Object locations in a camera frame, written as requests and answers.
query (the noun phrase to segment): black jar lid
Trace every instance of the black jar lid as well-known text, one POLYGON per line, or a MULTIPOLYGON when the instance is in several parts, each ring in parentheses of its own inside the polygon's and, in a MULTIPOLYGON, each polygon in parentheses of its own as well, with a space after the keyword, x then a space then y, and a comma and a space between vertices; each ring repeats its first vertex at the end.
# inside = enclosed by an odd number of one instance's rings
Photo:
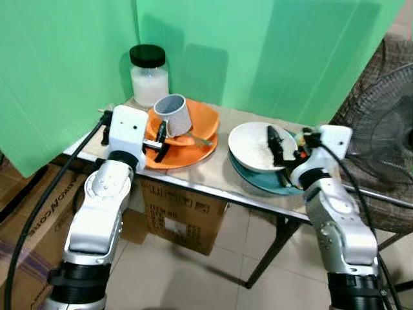
POLYGON ((141 68, 157 68, 165 64, 165 51, 157 45, 140 44, 129 50, 130 61, 141 68))

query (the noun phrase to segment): plate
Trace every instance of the plate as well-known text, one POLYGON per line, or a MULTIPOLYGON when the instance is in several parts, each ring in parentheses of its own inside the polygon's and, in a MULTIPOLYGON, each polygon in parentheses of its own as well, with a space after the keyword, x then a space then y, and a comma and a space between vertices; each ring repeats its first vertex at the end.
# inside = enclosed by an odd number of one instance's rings
MULTIPOLYGON (((196 145, 187 145, 181 147, 171 145, 165 157, 160 163, 155 162, 157 152, 151 149, 146 149, 146 166, 152 169, 174 169, 193 165, 211 154, 218 145, 218 136, 208 137, 212 141, 211 146, 197 147, 196 145)), ((146 133, 145 139, 153 140, 154 137, 146 133)))
POLYGON ((278 125, 253 121, 244 123, 232 130, 228 138, 228 146, 236 160, 245 168, 254 172, 272 172, 284 169, 284 166, 273 166, 274 157, 267 146, 267 126, 273 126, 283 142, 285 160, 294 160, 297 143, 294 138, 278 125))
POLYGON ((272 192, 278 195, 299 195, 303 191, 295 187, 284 187, 278 181, 277 172, 270 173, 258 173, 244 168, 232 155, 228 152, 228 157, 230 158, 231 164, 234 169, 241 175, 245 181, 249 182, 253 186, 263 189, 267 192, 272 192))
MULTIPOLYGON (((188 107, 189 116, 191 117, 192 122, 192 129, 189 131, 194 136, 200 137, 202 139, 208 139, 209 137, 211 137, 218 128, 218 112, 204 103, 200 103, 191 99, 186 99, 186 105, 188 107)), ((161 119, 158 115, 156 115, 153 109, 150 109, 149 121, 148 125, 146 126, 146 131, 149 132, 151 136, 156 137, 160 124, 161 119)), ((180 146, 195 144, 194 139, 188 136, 168 138, 165 141, 168 144, 180 146)))

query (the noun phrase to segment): table leg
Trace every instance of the table leg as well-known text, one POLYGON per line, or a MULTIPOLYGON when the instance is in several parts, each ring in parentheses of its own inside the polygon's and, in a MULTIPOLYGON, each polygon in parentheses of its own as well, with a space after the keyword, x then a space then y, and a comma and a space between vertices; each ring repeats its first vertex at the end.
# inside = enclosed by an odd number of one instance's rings
POLYGON ((286 242, 291 238, 291 236, 297 231, 301 226, 301 222, 295 220, 287 220, 279 216, 277 217, 277 231, 276 239, 265 253, 263 259, 259 262, 256 269, 250 275, 250 278, 245 283, 245 287, 250 289, 263 274, 268 265, 271 264, 272 260, 277 256, 286 242))

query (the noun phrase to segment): white powder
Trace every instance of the white powder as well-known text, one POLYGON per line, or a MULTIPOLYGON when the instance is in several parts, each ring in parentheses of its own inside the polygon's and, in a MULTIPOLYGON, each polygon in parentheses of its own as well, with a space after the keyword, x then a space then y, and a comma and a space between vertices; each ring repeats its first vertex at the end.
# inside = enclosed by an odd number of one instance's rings
POLYGON ((168 71, 163 68, 133 67, 130 75, 134 99, 142 107, 152 108, 156 101, 169 94, 168 71))

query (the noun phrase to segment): green backdrop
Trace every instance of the green backdrop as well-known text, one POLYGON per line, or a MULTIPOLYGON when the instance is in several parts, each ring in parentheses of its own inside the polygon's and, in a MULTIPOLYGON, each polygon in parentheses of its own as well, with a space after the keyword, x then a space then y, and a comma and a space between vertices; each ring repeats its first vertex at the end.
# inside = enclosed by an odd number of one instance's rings
POLYGON ((403 0, 1 0, 0 149, 25 175, 132 95, 128 49, 165 48, 173 92, 328 121, 403 0))

